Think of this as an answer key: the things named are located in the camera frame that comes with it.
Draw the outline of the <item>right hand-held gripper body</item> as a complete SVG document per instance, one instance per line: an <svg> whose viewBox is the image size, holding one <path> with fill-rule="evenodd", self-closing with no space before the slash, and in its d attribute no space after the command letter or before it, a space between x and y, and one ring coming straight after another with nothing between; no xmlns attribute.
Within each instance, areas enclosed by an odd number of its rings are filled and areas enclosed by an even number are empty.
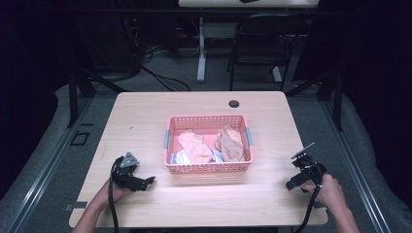
<svg viewBox="0 0 412 233"><path fill-rule="evenodd" d="M314 184L321 185L323 181L323 175L326 172L326 167L316 162L308 153L308 149L314 146L314 143L309 144L302 150L298 151L291 157L292 165L299 169L300 172L310 172L312 174L311 181Z"/></svg>

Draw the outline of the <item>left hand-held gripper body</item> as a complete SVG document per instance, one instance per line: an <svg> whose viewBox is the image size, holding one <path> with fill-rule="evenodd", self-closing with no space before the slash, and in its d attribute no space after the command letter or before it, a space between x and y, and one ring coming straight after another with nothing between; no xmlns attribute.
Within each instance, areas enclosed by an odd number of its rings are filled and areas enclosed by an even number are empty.
<svg viewBox="0 0 412 233"><path fill-rule="evenodd" d="M136 191L137 185L143 184L145 181L133 176L133 172L138 164L139 160L131 152L119 157L111 171L112 181L120 188L129 188L132 191Z"/></svg>

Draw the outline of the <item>person's left hand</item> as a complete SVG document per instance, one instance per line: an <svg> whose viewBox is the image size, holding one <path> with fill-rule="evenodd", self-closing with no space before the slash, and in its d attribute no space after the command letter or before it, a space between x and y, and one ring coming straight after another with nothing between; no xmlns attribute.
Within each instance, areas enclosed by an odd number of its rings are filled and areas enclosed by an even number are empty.
<svg viewBox="0 0 412 233"><path fill-rule="evenodd" d="M113 194L113 200L118 201L123 196L131 194L132 191L129 188L120 188L114 182L107 180L102 187L103 201L109 203L109 194Z"/></svg>

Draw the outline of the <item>person's right hand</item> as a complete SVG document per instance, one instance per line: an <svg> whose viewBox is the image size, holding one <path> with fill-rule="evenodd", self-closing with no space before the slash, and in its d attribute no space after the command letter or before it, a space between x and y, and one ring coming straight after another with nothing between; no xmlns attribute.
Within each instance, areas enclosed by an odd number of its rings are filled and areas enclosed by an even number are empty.
<svg viewBox="0 0 412 233"><path fill-rule="evenodd" d="M340 212L346 205L341 185L330 174L323 175L322 186L317 199L335 214Z"/></svg>

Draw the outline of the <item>white and light blue sock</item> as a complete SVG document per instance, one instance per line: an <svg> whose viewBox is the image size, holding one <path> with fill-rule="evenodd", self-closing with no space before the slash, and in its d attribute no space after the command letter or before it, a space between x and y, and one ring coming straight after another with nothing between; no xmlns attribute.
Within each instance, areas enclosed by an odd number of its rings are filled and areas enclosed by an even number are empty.
<svg viewBox="0 0 412 233"><path fill-rule="evenodd" d="M218 150L210 149L212 157L208 160L208 163L223 163L222 153ZM189 157L184 150L180 150L176 154L171 153L169 162L171 164L190 164Z"/></svg>

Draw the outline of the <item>peach sock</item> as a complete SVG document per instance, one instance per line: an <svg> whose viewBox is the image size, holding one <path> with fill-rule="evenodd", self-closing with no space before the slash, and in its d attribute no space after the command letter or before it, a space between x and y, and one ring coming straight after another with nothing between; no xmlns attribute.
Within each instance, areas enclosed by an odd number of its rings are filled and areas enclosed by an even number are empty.
<svg viewBox="0 0 412 233"><path fill-rule="evenodd" d="M203 143L203 137L191 129L178 136L178 142L191 163L208 163L213 157L209 147Z"/></svg>

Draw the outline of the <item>pink plastic basket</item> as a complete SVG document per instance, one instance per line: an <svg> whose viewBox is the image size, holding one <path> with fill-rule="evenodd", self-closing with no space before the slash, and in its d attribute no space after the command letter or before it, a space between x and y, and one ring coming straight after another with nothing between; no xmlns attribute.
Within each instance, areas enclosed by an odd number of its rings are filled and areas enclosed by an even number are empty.
<svg viewBox="0 0 412 233"><path fill-rule="evenodd" d="M169 162L171 153L176 154L182 150L178 142L178 136L181 133L191 129L195 134L203 137L203 143L206 144L209 149L217 150L215 142L218 139L218 132L228 124L241 135L244 146L243 161L190 164L171 164ZM252 136L245 116L172 116L168 120L164 136L163 161L172 174L245 172L254 159Z"/></svg>

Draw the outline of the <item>grey tape strip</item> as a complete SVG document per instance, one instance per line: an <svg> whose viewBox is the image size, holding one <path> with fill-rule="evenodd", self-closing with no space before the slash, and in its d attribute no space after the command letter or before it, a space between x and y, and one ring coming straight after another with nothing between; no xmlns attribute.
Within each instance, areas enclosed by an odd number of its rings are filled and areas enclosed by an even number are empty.
<svg viewBox="0 0 412 233"><path fill-rule="evenodd" d="M63 207L63 210L65 212L73 212L75 209L85 209L87 206L87 202L73 202L66 204Z"/></svg>

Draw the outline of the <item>tan sock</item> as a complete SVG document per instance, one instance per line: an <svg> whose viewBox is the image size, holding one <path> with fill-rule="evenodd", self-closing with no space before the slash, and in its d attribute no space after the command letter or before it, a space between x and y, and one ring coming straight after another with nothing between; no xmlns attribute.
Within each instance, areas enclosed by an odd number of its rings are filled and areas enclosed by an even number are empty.
<svg viewBox="0 0 412 233"><path fill-rule="evenodd" d="M219 130L215 147L221 152L224 162L244 160L244 146L241 135L229 124Z"/></svg>

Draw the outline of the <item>black metal stand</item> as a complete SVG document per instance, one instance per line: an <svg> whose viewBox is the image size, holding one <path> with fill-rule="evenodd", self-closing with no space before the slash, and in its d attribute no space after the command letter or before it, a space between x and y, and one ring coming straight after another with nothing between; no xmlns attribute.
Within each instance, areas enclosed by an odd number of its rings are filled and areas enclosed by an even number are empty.
<svg viewBox="0 0 412 233"><path fill-rule="evenodd" d="M320 83L321 87L316 93L319 101L328 101L333 96L332 121L339 131L342 131L341 113L343 99L343 79L338 71L327 71L316 78L310 79L298 87L286 92L288 97L295 96L315 83Z"/></svg>
<svg viewBox="0 0 412 233"><path fill-rule="evenodd" d="M70 103L70 120L68 127L72 127L79 117L78 91L86 98L93 98L96 94L96 90L91 84L92 81L101 83L116 93L125 92L124 88L104 79L96 72L89 69L74 70L70 75L68 83Z"/></svg>

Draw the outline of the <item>white desk leg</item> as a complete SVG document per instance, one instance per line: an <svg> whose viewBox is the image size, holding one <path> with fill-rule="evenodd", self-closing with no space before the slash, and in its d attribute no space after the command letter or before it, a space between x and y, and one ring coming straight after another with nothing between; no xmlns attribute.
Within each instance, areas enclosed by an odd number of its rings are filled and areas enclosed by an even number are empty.
<svg viewBox="0 0 412 233"><path fill-rule="evenodd" d="M279 69L278 66L275 66L272 69L271 73L272 73L273 80L274 80L275 83L280 83L283 80L280 69Z"/></svg>
<svg viewBox="0 0 412 233"><path fill-rule="evenodd" d="M205 37L204 37L204 21L201 17L199 19L199 58L197 67L197 81L199 83L205 82L205 71L206 71L206 53L205 53Z"/></svg>

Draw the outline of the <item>black folding chair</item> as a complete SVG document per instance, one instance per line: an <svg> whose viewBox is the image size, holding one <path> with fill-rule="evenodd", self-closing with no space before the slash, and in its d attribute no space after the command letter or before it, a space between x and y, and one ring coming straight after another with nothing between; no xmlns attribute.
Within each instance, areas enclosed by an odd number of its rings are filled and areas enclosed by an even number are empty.
<svg viewBox="0 0 412 233"><path fill-rule="evenodd" d="M226 71L230 73L229 89L235 83L236 66L283 67L283 89L290 69L296 39L305 30L305 20L292 14L253 14L242 18L233 34L233 45Z"/></svg>

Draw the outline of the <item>aluminium rail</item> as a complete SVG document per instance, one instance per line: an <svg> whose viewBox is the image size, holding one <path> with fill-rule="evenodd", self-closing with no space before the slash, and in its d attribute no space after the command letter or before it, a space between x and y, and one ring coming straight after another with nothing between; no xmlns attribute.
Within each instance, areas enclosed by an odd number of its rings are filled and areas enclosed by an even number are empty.
<svg viewBox="0 0 412 233"><path fill-rule="evenodd" d="M69 103L60 100L51 125L39 145L0 201L0 233L21 233L59 166L69 141L75 136L80 120L87 113L92 98L81 101L77 116L69 124Z"/></svg>
<svg viewBox="0 0 412 233"><path fill-rule="evenodd" d="M350 173L352 181L357 189L357 192L360 196L360 199L366 209L369 218L373 224L376 233L393 233L388 222L386 221L381 208L378 205L377 199L370 189L363 171L355 158L347 138L342 130L339 130L336 126L333 116L332 116L332 107L328 102L321 101L320 106L326 116L326 120L334 135L337 137L340 148L343 150L343 157L346 163L346 167Z"/></svg>

